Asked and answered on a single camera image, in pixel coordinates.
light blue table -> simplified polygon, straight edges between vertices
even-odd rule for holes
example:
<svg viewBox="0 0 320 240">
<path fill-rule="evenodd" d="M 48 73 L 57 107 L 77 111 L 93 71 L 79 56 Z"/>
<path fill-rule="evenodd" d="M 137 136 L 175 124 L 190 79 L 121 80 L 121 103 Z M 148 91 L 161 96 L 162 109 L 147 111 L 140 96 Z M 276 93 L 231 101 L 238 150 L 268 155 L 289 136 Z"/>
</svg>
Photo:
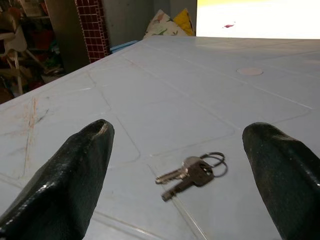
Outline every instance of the light blue table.
<svg viewBox="0 0 320 240">
<path fill-rule="evenodd" d="M 0 105 L 0 212 L 70 135 L 103 118 L 115 141 L 86 240 L 279 240 L 242 131 L 268 122 L 319 156 L 319 78 L 319 40 L 140 41 Z M 163 202 L 170 184 L 155 177 L 210 151 L 225 153 L 227 175 Z"/>
</svg>

cushion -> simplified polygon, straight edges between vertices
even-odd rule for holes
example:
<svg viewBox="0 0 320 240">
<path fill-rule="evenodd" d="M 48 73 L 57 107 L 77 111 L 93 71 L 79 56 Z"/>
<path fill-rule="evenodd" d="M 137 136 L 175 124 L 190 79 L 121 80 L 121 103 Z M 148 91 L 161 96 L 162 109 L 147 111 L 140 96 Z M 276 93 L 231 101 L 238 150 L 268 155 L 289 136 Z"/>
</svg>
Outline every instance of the cushion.
<svg viewBox="0 0 320 240">
<path fill-rule="evenodd" d="M 161 9 L 151 20 L 144 38 L 149 36 L 188 36 L 167 14 Z"/>
<path fill-rule="evenodd" d="M 195 30 L 191 22 L 188 10 L 185 8 L 180 12 L 173 21 L 185 31 L 189 36 L 195 36 Z"/>
</svg>

cluttered shelf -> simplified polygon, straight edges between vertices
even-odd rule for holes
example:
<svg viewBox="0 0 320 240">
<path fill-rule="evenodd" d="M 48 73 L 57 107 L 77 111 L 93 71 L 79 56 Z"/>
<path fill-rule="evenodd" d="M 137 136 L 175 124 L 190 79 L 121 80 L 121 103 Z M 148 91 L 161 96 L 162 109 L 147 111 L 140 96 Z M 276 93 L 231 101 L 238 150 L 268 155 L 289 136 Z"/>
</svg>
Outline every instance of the cluttered shelf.
<svg viewBox="0 0 320 240">
<path fill-rule="evenodd" d="M 44 1 L 0 2 L 0 104 L 65 74 Z"/>
</svg>

white wall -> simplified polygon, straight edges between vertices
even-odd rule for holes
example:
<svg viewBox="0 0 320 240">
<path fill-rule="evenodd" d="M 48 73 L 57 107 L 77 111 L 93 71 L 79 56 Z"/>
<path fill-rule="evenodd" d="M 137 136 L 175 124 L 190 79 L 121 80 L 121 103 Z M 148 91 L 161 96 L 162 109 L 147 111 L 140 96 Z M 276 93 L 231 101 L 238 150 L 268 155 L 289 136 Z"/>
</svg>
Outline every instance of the white wall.
<svg viewBox="0 0 320 240">
<path fill-rule="evenodd" d="M 320 39 L 319 10 L 319 0 L 199 5 L 197 36 Z"/>
</svg>

silver key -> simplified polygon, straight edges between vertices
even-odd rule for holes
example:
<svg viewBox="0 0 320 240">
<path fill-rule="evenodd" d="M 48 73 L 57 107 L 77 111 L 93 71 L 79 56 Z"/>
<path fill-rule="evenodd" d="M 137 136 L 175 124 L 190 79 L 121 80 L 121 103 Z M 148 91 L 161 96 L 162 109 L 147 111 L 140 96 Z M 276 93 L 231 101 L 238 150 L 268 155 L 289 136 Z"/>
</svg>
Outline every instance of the silver key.
<svg viewBox="0 0 320 240">
<path fill-rule="evenodd" d="M 184 179 L 185 177 L 188 176 L 188 168 L 191 165 L 193 165 L 201 160 L 202 159 L 200 157 L 190 156 L 183 161 L 182 167 L 178 168 L 177 170 L 168 172 L 164 175 L 158 176 L 155 179 L 155 183 L 156 184 L 167 184 L 168 182 L 170 182 L 173 179 Z"/>
<path fill-rule="evenodd" d="M 168 201 L 172 199 L 177 193 L 181 193 L 184 190 L 190 188 L 191 186 L 202 187 L 209 182 L 211 182 L 215 176 L 212 171 L 212 167 L 205 161 L 198 161 L 192 164 L 189 168 L 189 174 L 177 185 L 165 191 L 162 194 L 163 201 Z"/>
</svg>

